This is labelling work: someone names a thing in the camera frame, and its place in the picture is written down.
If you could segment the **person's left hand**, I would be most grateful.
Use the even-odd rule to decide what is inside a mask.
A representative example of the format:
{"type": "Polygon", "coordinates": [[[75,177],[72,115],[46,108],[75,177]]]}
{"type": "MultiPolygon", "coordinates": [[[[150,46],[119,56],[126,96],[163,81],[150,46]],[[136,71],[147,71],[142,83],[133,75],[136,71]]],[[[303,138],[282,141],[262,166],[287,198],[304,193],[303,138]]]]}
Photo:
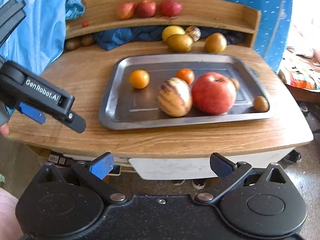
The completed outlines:
{"type": "Polygon", "coordinates": [[[0,126],[0,134],[5,137],[9,135],[9,126],[7,123],[0,126]]]}

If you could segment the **person's right hand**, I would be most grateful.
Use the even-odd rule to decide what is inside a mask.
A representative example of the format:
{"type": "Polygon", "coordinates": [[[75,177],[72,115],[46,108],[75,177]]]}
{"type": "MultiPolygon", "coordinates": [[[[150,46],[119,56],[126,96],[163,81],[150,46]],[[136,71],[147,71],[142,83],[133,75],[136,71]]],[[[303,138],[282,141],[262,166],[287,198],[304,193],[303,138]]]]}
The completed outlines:
{"type": "Polygon", "coordinates": [[[18,199],[5,189],[0,189],[0,236],[2,240],[18,240],[23,232],[15,215],[18,199]]]}

